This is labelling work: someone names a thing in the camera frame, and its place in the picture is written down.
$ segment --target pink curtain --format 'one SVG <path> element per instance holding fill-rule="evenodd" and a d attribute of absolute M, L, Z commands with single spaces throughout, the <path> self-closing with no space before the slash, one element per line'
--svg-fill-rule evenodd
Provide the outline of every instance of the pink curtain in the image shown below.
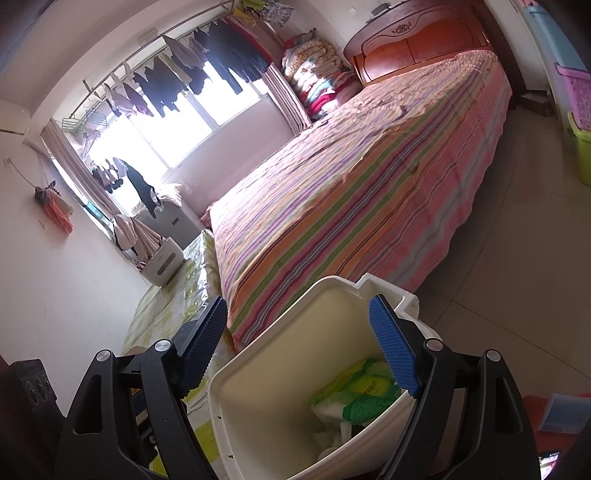
<path fill-rule="evenodd" d="M 121 213 L 115 202 L 109 197 L 109 194 L 94 179 L 90 170 L 53 118 L 41 132 L 41 138 L 78 189 L 92 203 L 111 219 Z"/>

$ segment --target speaker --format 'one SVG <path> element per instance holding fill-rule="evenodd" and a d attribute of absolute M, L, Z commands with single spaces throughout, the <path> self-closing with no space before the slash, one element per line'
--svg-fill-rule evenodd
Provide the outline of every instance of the speaker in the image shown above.
<path fill-rule="evenodd" d="M 53 468 L 65 418 L 41 360 L 10 365 L 0 375 L 0 400 L 40 460 Z"/>

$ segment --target plastic bag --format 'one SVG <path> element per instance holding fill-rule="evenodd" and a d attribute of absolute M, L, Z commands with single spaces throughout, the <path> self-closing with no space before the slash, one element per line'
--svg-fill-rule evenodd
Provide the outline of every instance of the plastic bag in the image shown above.
<path fill-rule="evenodd" d="M 327 427 L 315 434 L 323 449 L 318 460 L 348 442 L 401 394 L 388 364 L 376 358 L 357 362 L 340 374 L 312 401 L 312 411 Z"/>

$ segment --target metal screw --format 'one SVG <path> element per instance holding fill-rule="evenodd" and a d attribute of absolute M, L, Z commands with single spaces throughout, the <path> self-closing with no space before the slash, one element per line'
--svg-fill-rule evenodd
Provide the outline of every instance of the metal screw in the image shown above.
<path fill-rule="evenodd" d="M 166 350 L 168 350 L 170 348 L 170 340 L 160 340 L 159 342 L 156 342 L 156 345 L 154 345 L 154 348 L 156 349 L 157 352 L 165 352 Z"/>
<path fill-rule="evenodd" d="M 96 359 L 99 362 L 104 362 L 111 356 L 111 352 L 108 350 L 101 350 L 99 353 L 96 354 Z"/>
<path fill-rule="evenodd" d="M 436 338 L 427 340 L 427 348 L 433 352 L 440 352 L 443 350 L 443 344 Z"/>
<path fill-rule="evenodd" d="M 486 356 L 493 362 L 499 362 L 501 360 L 501 354 L 496 350 L 488 350 Z"/>

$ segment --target wooden furniture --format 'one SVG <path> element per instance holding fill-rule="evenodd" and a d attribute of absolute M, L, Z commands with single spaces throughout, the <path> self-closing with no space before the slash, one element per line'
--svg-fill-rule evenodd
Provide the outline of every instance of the wooden furniture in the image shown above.
<path fill-rule="evenodd" d="M 470 3 L 408 0 L 363 27 L 343 53 L 363 85 L 493 47 Z"/>

